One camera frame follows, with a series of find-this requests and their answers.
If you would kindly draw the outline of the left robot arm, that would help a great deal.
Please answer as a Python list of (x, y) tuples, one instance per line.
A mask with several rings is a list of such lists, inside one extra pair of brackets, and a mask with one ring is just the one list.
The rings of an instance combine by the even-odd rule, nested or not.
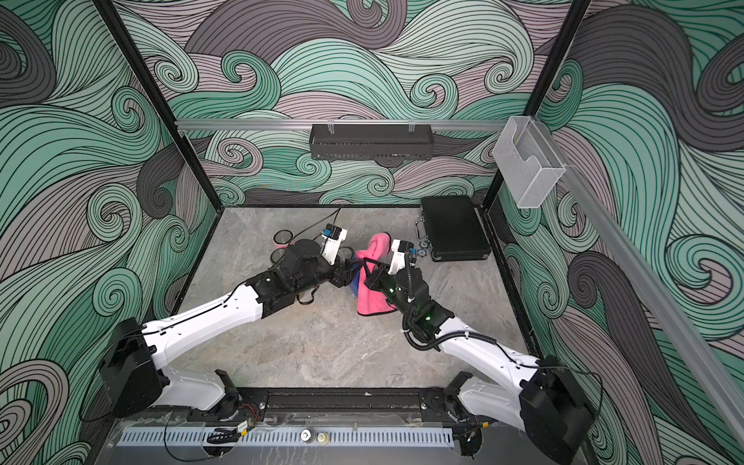
[(226, 420), (241, 401), (221, 369), (188, 374), (172, 363), (201, 344), (241, 325), (255, 323), (314, 294), (321, 285), (351, 284), (358, 262), (335, 245), (301, 239), (284, 249), (269, 269), (247, 278), (226, 296), (162, 320), (116, 325), (99, 363), (99, 374), (115, 418), (155, 406), (188, 408)]

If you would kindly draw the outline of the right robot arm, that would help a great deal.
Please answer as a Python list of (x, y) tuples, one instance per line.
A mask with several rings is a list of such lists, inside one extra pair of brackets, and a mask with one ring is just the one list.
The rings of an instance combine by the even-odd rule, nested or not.
[(540, 360), (470, 327), (434, 300), (412, 265), (366, 259), (360, 288), (381, 294), (399, 311), (401, 331), (420, 352), (438, 351), (476, 369), (453, 383), (449, 396), (466, 420), (498, 420), (524, 432), (557, 464), (575, 459), (598, 410), (579, 385), (583, 371), (553, 356)]

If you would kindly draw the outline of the pink microfiber cloth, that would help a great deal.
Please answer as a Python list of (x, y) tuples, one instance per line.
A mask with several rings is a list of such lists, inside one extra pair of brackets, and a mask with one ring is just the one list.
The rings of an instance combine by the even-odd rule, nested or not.
[(387, 256), (391, 250), (391, 236), (387, 232), (374, 234), (368, 246), (355, 253), (354, 258), (360, 261), (360, 270), (352, 283), (352, 289), (358, 299), (357, 312), (362, 317), (373, 317), (395, 312), (380, 291), (381, 269), (377, 261)]

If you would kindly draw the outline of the blue thermos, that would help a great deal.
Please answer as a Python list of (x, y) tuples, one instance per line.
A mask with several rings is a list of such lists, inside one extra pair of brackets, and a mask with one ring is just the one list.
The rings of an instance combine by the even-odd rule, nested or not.
[(362, 268), (362, 262), (356, 254), (357, 252), (351, 246), (342, 246), (339, 249), (339, 258), (343, 260), (343, 288), (348, 290), (355, 298), (358, 297), (360, 269)]

